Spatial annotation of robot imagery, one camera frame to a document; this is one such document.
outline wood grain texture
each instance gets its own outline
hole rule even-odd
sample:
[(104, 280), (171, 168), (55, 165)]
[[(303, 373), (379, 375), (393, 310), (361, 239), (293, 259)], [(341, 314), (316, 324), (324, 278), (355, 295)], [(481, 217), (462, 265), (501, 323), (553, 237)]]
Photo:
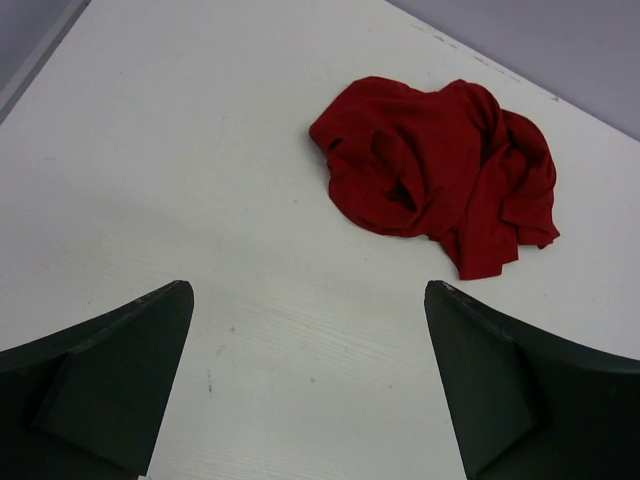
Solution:
[(382, 0), (94, 0), (0, 128), (0, 349), (183, 278), (150, 478), (464, 478), (422, 308), (455, 270), (344, 219), (306, 134), (372, 74), (540, 126), (563, 236), (461, 288), (640, 358), (640, 144)]

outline red fabric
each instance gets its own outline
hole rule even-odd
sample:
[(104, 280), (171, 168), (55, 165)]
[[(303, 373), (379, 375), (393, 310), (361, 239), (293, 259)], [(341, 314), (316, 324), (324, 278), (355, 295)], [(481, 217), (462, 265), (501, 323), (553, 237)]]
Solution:
[(329, 196), (383, 235), (428, 235), (463, 280), (500, 275), (518, 244), (550, 244), (556, 170), (538, 128), (457, 80), (424, 93), (369, 77), (309, 129), (328, 154)]

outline white surface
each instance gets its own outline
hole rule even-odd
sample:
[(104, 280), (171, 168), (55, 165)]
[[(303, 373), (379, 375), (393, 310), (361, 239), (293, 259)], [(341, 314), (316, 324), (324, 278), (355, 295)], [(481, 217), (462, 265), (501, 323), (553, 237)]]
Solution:
[(370, 74), (540, 126), (562, 237), (462, 288), (640, 358), (640, 144), (382, 0), (95, 0), (0, 128), (0, 349), (190, 280), (153, 480), (462, 480), (422, 307), (455, 271), (343, 218), (306, 135)]

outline red cloth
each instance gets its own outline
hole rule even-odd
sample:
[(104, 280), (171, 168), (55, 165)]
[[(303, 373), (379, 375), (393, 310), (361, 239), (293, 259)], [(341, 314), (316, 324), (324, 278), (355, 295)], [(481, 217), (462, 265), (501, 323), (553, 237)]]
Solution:
[(556, 170), (544, 136), (457, 80), (424, 93), (393, 80), (352, 83), (309, 129), (328, 154), (329, 196), (383, 235), (428, 235), (462, 280), (500, 275), (518, 244), (550, 244)]

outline gray wall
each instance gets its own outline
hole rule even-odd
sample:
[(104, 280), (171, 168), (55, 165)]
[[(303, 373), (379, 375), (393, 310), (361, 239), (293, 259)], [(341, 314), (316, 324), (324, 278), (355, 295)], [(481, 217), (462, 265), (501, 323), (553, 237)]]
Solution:
[(0, 89), (29, 57), (71, 0), (0, 0)]
[(389, 0), (640, 139), (640, 0)]
[(0, 0), (0, 123), (89, 0)]

